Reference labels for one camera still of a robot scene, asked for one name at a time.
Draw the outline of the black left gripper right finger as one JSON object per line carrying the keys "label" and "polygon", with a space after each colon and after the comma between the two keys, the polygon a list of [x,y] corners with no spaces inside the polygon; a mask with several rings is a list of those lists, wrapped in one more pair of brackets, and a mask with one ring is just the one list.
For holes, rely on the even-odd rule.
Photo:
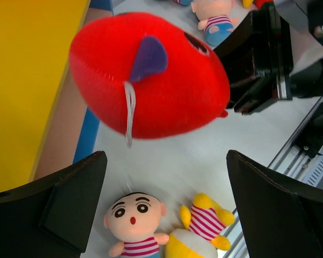
{"label": "black left gripper right finger", "polygon": [[323,190],[236,150],[227,169],[250,257],[323,257]]}

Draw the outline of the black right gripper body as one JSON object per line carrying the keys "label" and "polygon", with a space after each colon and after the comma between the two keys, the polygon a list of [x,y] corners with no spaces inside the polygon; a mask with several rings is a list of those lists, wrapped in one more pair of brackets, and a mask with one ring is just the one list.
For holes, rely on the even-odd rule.
{"label": "black right gripper body", "polygon": [[229,79],[228,109],[249,115],[291,100],[290,27],[273,3],[250,11],[214,52]]}

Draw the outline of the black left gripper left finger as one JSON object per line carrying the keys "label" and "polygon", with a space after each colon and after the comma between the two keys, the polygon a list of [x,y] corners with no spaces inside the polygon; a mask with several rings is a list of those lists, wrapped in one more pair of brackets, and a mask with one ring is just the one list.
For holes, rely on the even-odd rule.
{"label": "black left gripper left finger", "polygon": [[107,168],[88,157],[0,192],[0,257],[80,257],[86,251]]}

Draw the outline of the boy doll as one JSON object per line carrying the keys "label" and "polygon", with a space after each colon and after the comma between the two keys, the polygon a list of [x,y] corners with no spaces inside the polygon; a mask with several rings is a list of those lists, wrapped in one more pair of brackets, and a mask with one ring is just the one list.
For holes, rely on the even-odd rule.
{"label": "boy doll", "polygon": [[196,0],[191,3],[192,11],[199,20],[198,30],[203,31],[210,45],[221,44],[238,24],[237,17],[229,16],[234,5],[232,0]]}
{"label": "boy doll", "polygon": [[132,192],[117,201],[104,216],[104,226],[118,240],[110,249],[110,257],[161,257],[160,246],[170,237],[156,230],[166,216],[163,202],[153,195]]}

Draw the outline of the red shark plush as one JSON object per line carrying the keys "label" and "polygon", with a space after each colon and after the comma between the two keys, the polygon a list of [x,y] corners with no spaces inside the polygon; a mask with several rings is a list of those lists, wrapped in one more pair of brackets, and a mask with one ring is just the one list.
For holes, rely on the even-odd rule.
{"label": "red shark plush", "polygon": [[227,116],[225,69],[204,42],[146,12],[86,24],[73,38],[69,69],[88,107],[133,139],[184,134]]}

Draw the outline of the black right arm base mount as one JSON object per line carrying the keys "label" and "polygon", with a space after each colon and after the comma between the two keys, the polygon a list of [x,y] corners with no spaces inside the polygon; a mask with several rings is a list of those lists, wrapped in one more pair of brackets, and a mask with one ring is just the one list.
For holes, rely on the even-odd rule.
{"label": "black right arm base mount", "polygon": [[323,156],[323,102],[297,136],[294,145],[311,159]]}

